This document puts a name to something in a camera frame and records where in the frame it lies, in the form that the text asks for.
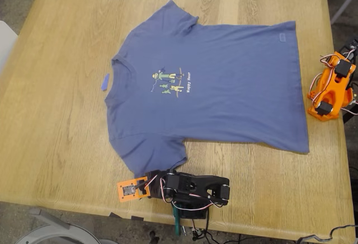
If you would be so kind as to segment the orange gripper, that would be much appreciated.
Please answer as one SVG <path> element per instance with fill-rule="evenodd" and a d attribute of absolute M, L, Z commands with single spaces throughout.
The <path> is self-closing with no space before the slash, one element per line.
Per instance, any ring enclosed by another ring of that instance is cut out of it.
<path fill-rule="evenodd" d="M 324 64 L 329 69 L 356 69 L 354 65 L 354 52 L 334 52 L 324 58 Z"/>

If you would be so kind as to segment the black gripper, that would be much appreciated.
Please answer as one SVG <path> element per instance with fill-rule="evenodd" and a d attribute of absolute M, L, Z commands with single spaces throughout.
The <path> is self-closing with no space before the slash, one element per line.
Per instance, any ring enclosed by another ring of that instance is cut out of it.
<path fill-rule="evenodd" d="M 148 178 L 151 183 L 149 184 L 149 191 L 150 196 L 152 198 L 161 198 L 162 197 L 162 191 L 161 191 L 161 185 L 160 185 L 160 179 L 165 179 L 166 174 L 168 171 L 150 171 L 146 173 L 146 177 Z"/>

